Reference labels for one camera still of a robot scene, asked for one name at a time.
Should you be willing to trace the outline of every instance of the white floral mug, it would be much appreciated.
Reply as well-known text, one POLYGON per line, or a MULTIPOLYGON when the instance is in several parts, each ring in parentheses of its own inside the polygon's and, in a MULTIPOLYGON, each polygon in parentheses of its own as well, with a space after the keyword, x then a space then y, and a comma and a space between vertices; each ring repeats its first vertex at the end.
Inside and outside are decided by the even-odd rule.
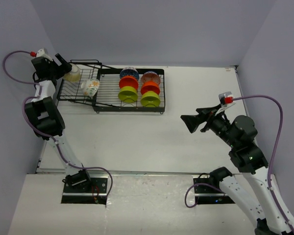
POLYGON ((99 84, 100 84, 99 80, 94 78, 90 78, 83 81, 82 84, 80 85, 83 91, 83 95, 89 96, 92 98, 98 91, 99 84))

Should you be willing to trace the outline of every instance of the gray wall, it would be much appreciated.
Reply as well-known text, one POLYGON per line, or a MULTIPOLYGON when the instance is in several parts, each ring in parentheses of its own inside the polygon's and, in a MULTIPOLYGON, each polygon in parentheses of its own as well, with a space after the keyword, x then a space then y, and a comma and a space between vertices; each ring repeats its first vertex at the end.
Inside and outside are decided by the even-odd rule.
POLYGON ((238 64, 274 0, 31 0, 54 48, 107 64, 238 64))
MULTIPOLYGON (((294 0, 279 0, 239 66, 243 93, 267 94, 281 102, 284 123, 274 164, 282 196, 294 213, 294 0)), ((263 99, 247 101, 259 130, 258 143, 270 159, 279 112, 263 99)))
MULTIPOLYGON (((29 0, 0 0, 0 235, 7 234, 27 173, 34 173, 42 141, 25 123, 22 100, 34 94, 30 85, 11 81, 1 67, 3 57, 13 50, 53 47, 29 0)), ((34 72, 30 57, 11 56, 8 70, 30 81, 34 72)))

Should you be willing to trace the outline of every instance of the dish rack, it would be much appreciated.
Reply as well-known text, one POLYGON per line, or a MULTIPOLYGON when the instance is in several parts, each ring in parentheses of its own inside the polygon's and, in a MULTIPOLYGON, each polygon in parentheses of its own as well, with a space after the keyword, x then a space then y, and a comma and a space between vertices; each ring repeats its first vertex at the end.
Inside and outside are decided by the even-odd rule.
POLYGON ((103 65, 98 60, 71 60, 70 63, 76 64, 81 70, 81 79, 79 82, 69 82, 62 80, 59 93, 57 95, 60 101, 69 101, 72 103, 79 103, 90 105, 96 113, 100 112, 156 112, 163 114, 166 107, 165 94, 165 72, 163 69, 140 69, 136 68, 140 77, 145 72, 154 71, 160 76, 160 105, 158 107, 144 107, 140 100, 142 84, 139 80, 139 87, 137 90, 138 99, 133 103, 125 103, 119 100, 118 94, 120 91, 119 81, 120 72, 122 69, 103 65), (83 81, 95 77, 100 81, 100 86, 93 98, 84 96, 80 85, 83 81))

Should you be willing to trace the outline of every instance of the red bowl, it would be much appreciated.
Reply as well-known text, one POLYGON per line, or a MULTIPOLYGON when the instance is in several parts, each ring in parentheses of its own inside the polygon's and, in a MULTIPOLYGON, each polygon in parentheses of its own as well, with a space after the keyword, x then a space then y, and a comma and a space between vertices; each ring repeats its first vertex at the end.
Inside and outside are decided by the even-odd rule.
POLYGON ((119 87, 133 87, 135 90, 138 89, 138 81, 136 80, 135 77, 133 76, 124 76, 120 81, 119 81, 119 87))
POLYGON ((141 88, 141 94, 145 94, 146 92, 155 92, 156 94, 160 94, 160 88, 155 82, 145 82, 141 88))

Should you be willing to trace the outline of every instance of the red connector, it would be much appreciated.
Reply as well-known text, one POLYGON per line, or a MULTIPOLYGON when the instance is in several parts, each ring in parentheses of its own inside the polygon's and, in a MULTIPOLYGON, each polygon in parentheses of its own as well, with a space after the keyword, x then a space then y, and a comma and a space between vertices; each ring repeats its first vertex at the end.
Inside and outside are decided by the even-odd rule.
POLYGON ((229 96, 229 97, 224 98, 224 103, 225 104, 233 103, 233 97, 229 96))
POLYGON ((37 53, 34 52, 34 51, 32 51, 32 52, 30 53, 30 56, 32 56, 32 57, 36 57, 36 55, 37 55, 37 53))

